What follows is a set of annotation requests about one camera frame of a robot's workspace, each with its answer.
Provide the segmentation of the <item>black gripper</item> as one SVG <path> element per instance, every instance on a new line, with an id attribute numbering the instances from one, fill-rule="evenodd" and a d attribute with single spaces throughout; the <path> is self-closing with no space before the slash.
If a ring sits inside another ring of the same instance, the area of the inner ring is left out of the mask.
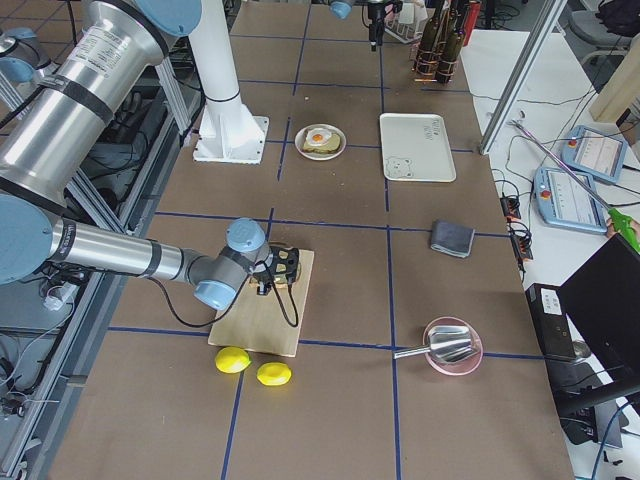
<path id="1" fill-rule="evenodd" d="M 300 250 L 284 244 L 271 244 L 267 263 L 256 267 L 250 283 L 258 295 L 268 295 L 273 288 L 292 286 L 299 278 Z"/>
<path id="2" fill-rule="evenodd" d="M 369 0 L 366 2 L 369 40 L 371 51 L 377 51 L 377 43 L 382 41 L 385 30 L 385 19 L 389 13 L 399 13 L 403 2 L 398 0 Z"/>

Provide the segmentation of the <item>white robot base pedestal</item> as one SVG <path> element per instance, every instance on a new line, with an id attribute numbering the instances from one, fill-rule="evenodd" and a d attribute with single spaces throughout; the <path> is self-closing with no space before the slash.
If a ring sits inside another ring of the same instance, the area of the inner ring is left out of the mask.
<path id="1" fill-rule="evenodd" d="M 258 164 L 269 119 L 243 103 L 228 26 L 220 1 L 203 1 L 189 41 L 206 104 L 193 158 L 197 162 Z"/>

